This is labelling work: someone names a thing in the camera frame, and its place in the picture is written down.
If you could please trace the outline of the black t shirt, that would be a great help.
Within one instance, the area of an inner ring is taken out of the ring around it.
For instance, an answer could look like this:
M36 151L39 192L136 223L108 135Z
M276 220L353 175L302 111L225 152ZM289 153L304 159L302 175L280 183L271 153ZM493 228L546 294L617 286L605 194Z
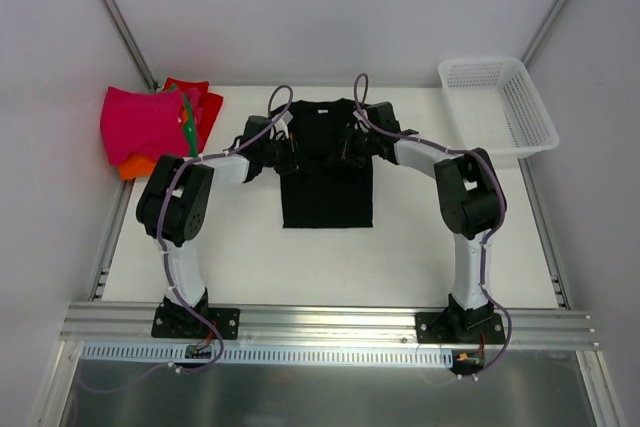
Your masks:
M351 153L355 104L296 101L287 123L296 169L280 176L285 229L373 226L372 159Z

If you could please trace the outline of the white plastic basket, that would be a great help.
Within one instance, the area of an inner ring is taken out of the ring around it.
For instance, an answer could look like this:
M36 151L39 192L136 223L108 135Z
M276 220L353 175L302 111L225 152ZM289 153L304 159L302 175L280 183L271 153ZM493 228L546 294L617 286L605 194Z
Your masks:
M484 149L497 168L558 147L553 121L519 59L446 60L438 74L457 146Z

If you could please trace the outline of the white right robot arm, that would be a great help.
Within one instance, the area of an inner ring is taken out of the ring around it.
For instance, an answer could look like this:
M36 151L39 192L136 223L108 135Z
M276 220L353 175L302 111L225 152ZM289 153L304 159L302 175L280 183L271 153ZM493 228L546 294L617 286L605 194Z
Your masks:
M347 135L342 157L378 156L420 172L436 183L439 211L454 236L454 283L451 302L460 308L447 319L459 342L480 335L484 323L475 311L491 303L487 271L493 237L506 216L506 199L487 152L451 149L403 131L388 102L355 103L360 126Z

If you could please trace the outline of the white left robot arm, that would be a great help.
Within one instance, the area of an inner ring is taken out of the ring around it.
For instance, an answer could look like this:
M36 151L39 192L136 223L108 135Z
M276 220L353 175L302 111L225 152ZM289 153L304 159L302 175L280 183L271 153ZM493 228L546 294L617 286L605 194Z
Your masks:
M136 219L154 239L167 281L166 299L179 306L174 325L188 337L208 328L209 314L199 307L207 288L198 265L195 239L215 188L242 185L263 169L290 167L285 136L277 121L252 115L233 146L197 158L163 155L156 164L136 207Z

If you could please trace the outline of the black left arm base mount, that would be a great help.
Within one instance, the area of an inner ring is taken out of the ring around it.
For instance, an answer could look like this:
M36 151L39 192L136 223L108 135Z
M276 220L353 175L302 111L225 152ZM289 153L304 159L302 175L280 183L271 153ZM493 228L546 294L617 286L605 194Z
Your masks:
M236 340L240 326L241 310L238 308L210 307L208 290L193 307L201 317L206 318L224 340ZM151 336L160 339L204 339L213 331L189 313L177 301L164 297L155 310L151 326Z

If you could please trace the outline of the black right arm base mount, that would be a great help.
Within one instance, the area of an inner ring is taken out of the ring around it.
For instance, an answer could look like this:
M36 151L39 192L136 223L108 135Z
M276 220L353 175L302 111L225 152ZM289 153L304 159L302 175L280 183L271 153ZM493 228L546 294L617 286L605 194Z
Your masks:
M443 310L417 312L414 323L419 344L503 345L506 340L502 318L490 301L466 309L449 294Z

